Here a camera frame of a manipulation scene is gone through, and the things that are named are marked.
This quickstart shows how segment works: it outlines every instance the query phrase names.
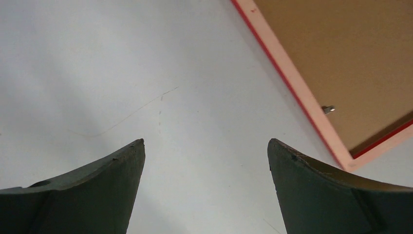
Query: wooden box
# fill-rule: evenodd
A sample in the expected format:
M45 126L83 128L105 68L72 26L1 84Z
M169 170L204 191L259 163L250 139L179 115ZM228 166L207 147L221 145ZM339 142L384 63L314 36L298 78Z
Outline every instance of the wooden box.
M412 0L232 1L344 170L413 136Z

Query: scratch on table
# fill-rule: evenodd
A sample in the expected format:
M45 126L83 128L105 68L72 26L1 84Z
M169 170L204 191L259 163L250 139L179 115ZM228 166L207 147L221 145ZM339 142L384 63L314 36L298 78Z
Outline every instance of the scratch on table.
M277 229L275 229L267 220L263 219L272 229L274 229L278 234L281 234Z
M101 133L99 133L99 134L87 135L87 134L82 134L82 133L74 132L74 131L72 131L72 130L70 130L70 129L67 129L67 131L69 131L69 132L71 132L71 133L73 133L73 134L82 136L82 137L89 137L89 138L98 137L98 136L103 135L103 134L107 133L108 131L112 130L112 129L113 129L114 127L116 127L117 125L123 123L125 120L129 119L129 117L133 116L136 112L140 111L140 110L141 110L142 108L144 108L145 106L151 104L152 102L154 102L154 101L157 100L158 98L163 97L163 95L165 95L165 94L167 94L167 93L170 93L170 92L174 91L174 90L177 89L177 88L179 88L179 86L177 86L177 87L175 87L175 88L173 88L173 89L171 89L171 90L169 90L169 91L167 91L167 92L165 92L165 93L163 93L163 94L155 97L154 99L152 99L151 101L149 101L149 102L146 103L145 105L143 105L143 106L139 107L138 109L136 109L135 111L133 111L130 115L126 116L124 119L120 120L117 124L113 125L112 127L108 128L107 130L105 130L105 131L103 131L103 132L101 132Z

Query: pink frame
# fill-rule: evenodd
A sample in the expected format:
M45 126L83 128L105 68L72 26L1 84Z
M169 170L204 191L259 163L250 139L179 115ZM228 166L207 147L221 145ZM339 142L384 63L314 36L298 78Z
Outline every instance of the pink frame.
M319 103L281 46L254 0L232 0L232 2L317 130L319 136L344 170L354 171L406 139L413 137L412 120L368 147L361 154L356 155L356 159L354 159L325 116Z

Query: brown panel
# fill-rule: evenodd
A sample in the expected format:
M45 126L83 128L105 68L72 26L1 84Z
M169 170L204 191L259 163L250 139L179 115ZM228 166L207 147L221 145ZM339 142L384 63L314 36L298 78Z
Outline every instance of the brown panel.
M413 118L413 0L255 0L352 152Z

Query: small metal object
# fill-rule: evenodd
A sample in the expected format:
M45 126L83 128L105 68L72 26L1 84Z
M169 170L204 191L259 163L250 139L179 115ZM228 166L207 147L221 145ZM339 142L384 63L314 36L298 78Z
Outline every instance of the small metal object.
M326 115L336 110L334 106L323 106L322 109Z

